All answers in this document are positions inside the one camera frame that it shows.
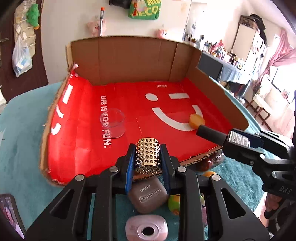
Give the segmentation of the person's right hand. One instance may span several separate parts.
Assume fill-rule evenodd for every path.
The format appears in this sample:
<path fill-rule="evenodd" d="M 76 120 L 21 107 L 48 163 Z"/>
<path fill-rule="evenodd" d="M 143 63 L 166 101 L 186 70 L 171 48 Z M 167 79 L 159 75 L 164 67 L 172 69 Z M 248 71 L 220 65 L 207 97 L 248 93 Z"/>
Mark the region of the person's right hand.
<path fill-rule="evenodd" d="M 287 218 L 291 213 L 293 205 L 294 201 L 267 193 L 264 217 L 268 220 Z"/>

